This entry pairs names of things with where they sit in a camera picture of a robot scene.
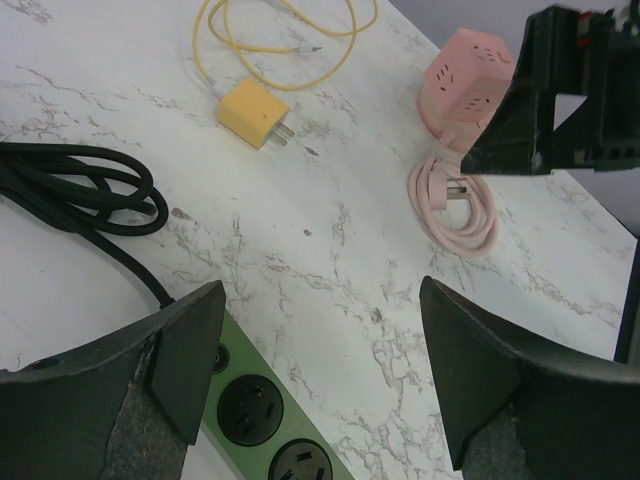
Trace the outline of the pink round socket base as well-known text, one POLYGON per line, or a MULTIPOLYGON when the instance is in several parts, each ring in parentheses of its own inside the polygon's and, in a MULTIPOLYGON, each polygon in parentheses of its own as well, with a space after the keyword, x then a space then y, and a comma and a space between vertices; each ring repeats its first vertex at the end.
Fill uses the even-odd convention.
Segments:
POLYGON ((448 140, 448 147, 460 154, 466 154, 484 132, 493 114, 478 122, 451 120, 441 115, 435 108, 426 87, 417 97, 418 112, 427 129, 438 139, 448 140))

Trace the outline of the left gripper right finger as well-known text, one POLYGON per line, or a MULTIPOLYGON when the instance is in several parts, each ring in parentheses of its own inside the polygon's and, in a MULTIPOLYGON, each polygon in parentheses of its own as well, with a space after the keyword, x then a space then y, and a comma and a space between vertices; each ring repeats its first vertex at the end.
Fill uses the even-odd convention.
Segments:
POLYGON ((424 278, 423 330, 466 479, 636 479, 639 369, 535 334, 424 278))

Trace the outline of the beige small plug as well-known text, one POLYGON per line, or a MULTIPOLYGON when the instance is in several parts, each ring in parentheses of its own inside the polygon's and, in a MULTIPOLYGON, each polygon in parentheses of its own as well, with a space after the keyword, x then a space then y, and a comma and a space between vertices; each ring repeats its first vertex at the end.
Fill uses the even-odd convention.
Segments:
POLYGON ((253 78, 245 78, 222 96, 216 120, 260 150, 269 140, 286 146, 294 131, 285 125, 289 107, 253 78))

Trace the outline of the pink cube socket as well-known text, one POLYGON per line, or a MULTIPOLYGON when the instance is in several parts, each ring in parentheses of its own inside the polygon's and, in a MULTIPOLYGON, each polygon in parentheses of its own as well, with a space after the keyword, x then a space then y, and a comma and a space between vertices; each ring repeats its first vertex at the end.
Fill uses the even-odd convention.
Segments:
POLYGON ((426 68, 422 91, 445 119, 477 123, 497 108, 514 69, 501 37, 460 28, 426 68))

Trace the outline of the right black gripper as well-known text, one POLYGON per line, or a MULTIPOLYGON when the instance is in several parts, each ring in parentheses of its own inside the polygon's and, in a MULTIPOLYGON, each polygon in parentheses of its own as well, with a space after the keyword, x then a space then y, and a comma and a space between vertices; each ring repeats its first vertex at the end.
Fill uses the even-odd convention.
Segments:
POLYGON ((464 174, 539 176, 551 167, 596 172, 639 167, 639 3, 576 15, 570 58, 562 62, 574 69, 574 84, 558 93, 584 100, 553 135, 555 20, 553 12, 527 19, 511 84, 464 156, 464 174))

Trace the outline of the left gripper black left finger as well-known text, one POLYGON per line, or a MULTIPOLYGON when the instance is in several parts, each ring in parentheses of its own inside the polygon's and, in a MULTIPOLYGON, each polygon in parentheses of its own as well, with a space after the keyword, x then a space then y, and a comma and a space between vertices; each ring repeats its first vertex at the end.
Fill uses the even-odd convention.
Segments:
POLYGON ((180 478, 225 303, 210 282, 83 346, 2 371, 2 478, 180 478))

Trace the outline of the green power strip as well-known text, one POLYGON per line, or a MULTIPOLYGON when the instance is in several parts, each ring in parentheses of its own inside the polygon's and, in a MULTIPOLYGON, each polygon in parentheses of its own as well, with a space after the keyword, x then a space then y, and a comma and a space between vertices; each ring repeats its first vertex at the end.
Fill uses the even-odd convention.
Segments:
POLYGON ((226 314, 184 479, 351 479, 352 473, 226 314))

